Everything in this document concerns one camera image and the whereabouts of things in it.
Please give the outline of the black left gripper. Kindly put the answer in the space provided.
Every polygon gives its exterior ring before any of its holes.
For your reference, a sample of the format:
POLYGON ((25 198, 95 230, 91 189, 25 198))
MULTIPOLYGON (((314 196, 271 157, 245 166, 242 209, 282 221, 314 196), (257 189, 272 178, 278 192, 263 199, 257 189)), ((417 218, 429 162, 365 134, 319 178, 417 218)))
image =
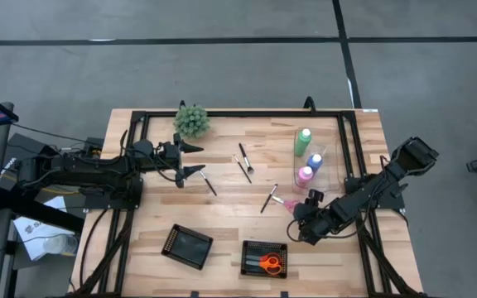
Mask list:
POLYGON ((181 139, 179 133, 173 134, 171 142, 159 142, 157 146, 157 159, 167 169, 175 172, 175 184, 178 188, 184 187, 184 180, 189 176, 201 171, 205 165, 184 166, 181 164, 181 153, 193 153, 203 151, 203 147, 194 146, 181 139))

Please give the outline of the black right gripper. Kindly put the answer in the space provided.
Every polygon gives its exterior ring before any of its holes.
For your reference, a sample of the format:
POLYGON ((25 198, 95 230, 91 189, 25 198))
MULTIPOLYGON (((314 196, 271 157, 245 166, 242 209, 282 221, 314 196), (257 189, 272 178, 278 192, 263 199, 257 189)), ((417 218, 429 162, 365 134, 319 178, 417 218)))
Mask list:
POLYGON ((294 219, 298 222, 298 239, 302 242, 316 245, 321 239, 328 238, 329 233, 339 232, 339 220, 334 216, 331 205, 338 202, 333 199, 325 207, 319 203, 324 199, 324 193, 310 189, 304 203, 296 203, 294 219))

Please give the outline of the pink scissors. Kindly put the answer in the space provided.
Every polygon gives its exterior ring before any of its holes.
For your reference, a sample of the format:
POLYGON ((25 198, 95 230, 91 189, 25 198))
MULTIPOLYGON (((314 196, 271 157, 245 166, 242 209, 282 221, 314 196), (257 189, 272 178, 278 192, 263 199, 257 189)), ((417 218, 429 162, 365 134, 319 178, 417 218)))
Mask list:
POLYGON ((298 200, 286 200, 276 196, 273 196, 272 200, 283 205, 290 214, 294 212, 295 207, 299 204, 298 200))

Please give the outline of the pink paint bottle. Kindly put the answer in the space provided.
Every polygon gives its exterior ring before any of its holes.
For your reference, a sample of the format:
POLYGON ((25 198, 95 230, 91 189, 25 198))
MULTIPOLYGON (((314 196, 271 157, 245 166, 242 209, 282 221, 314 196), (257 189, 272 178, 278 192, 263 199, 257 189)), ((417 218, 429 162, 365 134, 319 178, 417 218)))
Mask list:
POLYGON ((296 184, 301 188, 306 188, 308 183, 314 177, 314 171, 309 166, 304 166, 299 169, 296 178, 296 184))

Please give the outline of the blue paint bottle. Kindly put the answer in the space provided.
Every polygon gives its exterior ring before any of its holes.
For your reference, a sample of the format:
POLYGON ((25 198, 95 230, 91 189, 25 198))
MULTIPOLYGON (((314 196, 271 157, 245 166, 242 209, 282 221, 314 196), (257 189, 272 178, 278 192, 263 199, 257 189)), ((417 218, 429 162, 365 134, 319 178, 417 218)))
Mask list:
POLYGON ((320 167, 322 166, 323 159, 320 154, 310 155, 307 160, 307 166, 311 168, 312 172, 315 174, 320 167))

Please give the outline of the thick black paint brush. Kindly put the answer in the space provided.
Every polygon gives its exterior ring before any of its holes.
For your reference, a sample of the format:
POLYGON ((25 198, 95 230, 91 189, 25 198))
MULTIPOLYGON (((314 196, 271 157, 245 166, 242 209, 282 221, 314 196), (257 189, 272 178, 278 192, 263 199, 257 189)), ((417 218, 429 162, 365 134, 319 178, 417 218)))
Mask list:
POLYGON ((241 151, 241 153, 242 153, 242 156, 243 156, 244 162, 245 162, 245 164, 246 164, 246 167, 247 167, 247 169, 248 169, 248 173, 249 173, 250 175, 252 175, 252 174, 254 173, 254 169, 253 169, 253 167, 251 166, 251 163, 250 163, 250 161, 249 161, 249 159, 248 159, 247 153, 246 153, 246 151, 244 150, 243 144, 242 144, 242 143, 239 143, 238 146, 239 146, 239 149, 240 149, 240 151, 241 151))

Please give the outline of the black slotted plastic basket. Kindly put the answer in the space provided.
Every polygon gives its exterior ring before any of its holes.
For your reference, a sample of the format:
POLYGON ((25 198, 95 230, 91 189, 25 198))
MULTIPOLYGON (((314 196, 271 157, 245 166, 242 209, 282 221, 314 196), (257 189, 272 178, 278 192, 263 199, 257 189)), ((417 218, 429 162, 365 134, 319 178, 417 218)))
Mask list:
POLYGON ((243 241, 240 273, 243 276, 260 276, 271 278, 287 278, 287 245, 285 243, 267 243, 259 241, 243 241), (263 256, 270 252, 279 254, 282 258, 282 272, 278 275, 271 276, 267 274, 262 268, 249 266, 246 264, 246 256, 263 256))
POLYGON ((167 236, 161 255, 201 271, 213 241, 210 236, 175 223, 167 236))

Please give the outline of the orange scissors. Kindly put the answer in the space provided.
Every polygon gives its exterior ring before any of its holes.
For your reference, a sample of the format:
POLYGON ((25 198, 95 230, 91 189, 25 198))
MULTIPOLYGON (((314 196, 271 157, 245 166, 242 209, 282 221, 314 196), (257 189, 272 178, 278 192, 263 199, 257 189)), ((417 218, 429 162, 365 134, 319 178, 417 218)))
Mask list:
POLYGON ((249 266, 260 267, 271 276, 282 272, 282 258, 275 252, 270 252, 263 256, 246 256, 246 264, 249 266))

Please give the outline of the green paint bottle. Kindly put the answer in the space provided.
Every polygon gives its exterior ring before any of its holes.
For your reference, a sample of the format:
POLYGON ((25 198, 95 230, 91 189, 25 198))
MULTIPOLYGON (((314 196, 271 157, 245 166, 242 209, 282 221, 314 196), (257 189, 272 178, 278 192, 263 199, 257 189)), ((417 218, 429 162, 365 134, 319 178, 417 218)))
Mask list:
POLYGON ((295 156, 303 156, 306 148, 308 147, 309 143, 312 139, 312 133, 309 128, 304 128, 297 132, 296 134, 296 142, 294 146, 294 154, 295 156))

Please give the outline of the clear plastic tray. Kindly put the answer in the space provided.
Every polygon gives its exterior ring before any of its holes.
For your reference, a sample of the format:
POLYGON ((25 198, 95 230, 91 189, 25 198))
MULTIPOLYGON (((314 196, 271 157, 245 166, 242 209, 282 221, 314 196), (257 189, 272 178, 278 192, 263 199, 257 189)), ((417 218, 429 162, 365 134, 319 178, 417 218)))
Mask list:
POLYGON ((297 193, 307 195, 309 189, 319 190, 325 195, 338 194, 344 189, 343 180, 345 178, 344 154, 341 154, 342 178, 339 178, 339 135, 328 129, 319 129, 311 127, 299 127, 295 131, 294 146, 296 134, 298 131, 309 128, 312 133, 312 139, 303 156, 295 156, 293 147, 293 189, 297 193), (307 160, 310 155, 322 155, 323 163, 320 169, 314 174, 312 180, 306 188, 301 188, 296 184, 297 173, 300 168, 307 166, 307 160))

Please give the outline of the black power strip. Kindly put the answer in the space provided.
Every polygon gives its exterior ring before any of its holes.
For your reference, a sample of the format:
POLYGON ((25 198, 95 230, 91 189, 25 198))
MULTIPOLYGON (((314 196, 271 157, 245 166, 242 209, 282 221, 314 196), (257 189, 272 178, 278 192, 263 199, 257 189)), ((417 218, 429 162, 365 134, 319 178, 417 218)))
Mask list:
POLYGON ((85 151, 101 151, 104 146, 103 138, 88 137, 85 142, 83 149, 85 151))

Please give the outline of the clear plastic cup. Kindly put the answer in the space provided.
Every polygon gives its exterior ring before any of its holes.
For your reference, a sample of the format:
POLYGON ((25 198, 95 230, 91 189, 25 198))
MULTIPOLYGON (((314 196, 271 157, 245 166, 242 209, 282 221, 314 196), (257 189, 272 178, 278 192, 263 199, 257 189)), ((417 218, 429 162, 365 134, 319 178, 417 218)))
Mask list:
POLYGON ((53 238, 47 238, 43 243, 43 249, 46 253, 64 256, 74 256, 78 246, 79 239, 69 234, 60 234, 53 238))

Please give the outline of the black equipment box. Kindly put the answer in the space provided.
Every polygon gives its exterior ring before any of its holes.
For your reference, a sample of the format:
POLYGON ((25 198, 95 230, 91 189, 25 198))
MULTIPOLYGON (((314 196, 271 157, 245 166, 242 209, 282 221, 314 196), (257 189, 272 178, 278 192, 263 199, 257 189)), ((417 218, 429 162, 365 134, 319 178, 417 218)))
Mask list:
POLYGON ((16 182, 31 183, 50 174, 62 173, 63 169, 53 164, 59 155, 55 146, 15 133, 7 142, 3 165, 16 182))

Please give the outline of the white paper sheets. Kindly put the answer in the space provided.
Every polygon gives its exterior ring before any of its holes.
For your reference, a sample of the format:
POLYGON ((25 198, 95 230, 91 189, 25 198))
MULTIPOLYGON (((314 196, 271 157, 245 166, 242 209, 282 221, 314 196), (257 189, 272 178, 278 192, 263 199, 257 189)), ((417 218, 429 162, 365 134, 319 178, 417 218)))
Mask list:
POLYGON ((39 220, 29 219, 23 216, 14 219, 13 223, 32 261, 37 261, 49 254, 43 249, 43 243, 47 238, 53 238, 60 234, 69 234, 76 237, 75 233, 70 230, 58 228, 47 223, 42 223, 39 220))

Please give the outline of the black aluminium table frame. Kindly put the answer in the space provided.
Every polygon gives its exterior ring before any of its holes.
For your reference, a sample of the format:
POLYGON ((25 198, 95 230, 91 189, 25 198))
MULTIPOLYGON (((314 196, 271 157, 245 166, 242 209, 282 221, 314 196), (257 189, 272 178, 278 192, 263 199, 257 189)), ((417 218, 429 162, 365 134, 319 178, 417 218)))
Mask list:
POLYGON ((297 224, 273 196, 302 203, 308 194, 293 189, 293 147, 299 127, 336 132, 344 154, 344 189, 319 203, 356 189, 382 171, 393 152, 387 147, 378 113, 358 109, 208 110, 209 131, 194 140, 203 151, 182 155, 183 166, 205 165, 178 188, 156 172, 142 175, 141 205, 131 211, 92 210, 86 215, 67 298, 123 297, 385 297, 425 298, 407 224, 394 214, 401 194, 384 196, 339 232, 316 245, 298 243, 297 224), (250 175, 239 143, 254 173, 250 175), (235 155, 247 171, 249 184, 235 155), (161 250, 174 224, 214 239, 201 271, 161 250), (243 241, 285 243, 287 278, 243 276, 243 241))

